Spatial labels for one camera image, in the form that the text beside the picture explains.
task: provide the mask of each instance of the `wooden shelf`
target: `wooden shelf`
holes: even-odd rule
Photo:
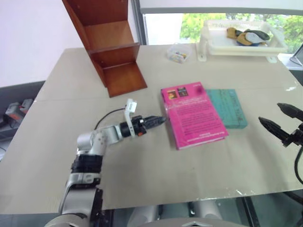
[[[89,51],[89,55],[105,69],[116,65],[135,62],[139,47],[139,43],[133,43],[119,47],[106,48],[102,51]]]
[[[127,21],[85,26],[90,50],[133,44],[134,39]]]
[[[128,0],[62,0],[110,97],[146,88],[127,22]]]
[[[136,62],[103,69],[109,97],[146,88]]]

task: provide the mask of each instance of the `white wall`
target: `white wall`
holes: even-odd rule
[[[83,45],[61,0],[0,1],[0,87],[46,80],[62,52],[76,47]]]

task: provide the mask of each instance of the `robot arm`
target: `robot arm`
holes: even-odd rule
[[[77,155],[71,166],[59,207],[59,216],[46,227],[89,227],[97,221],[102,208],[103,191],[97,187],[101,182],[102,160],[107,146],[125,137],[141,136],[146,130],[166,121],[165,117],[136,116],[137,103],[129,99],[125,107],[126,122],[107,126],[82,134],[77,139]]]

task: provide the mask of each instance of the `teal book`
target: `teal book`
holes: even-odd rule
[[[208,89],[206,92],[227,129],[243,129],[247,126],[234,89]]]

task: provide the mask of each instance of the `small plastic box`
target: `small plastic box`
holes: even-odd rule
[[[173,44],[167,50],[167,58],[178,63],[184,63],[190,54],[191,48],[183,44]]]

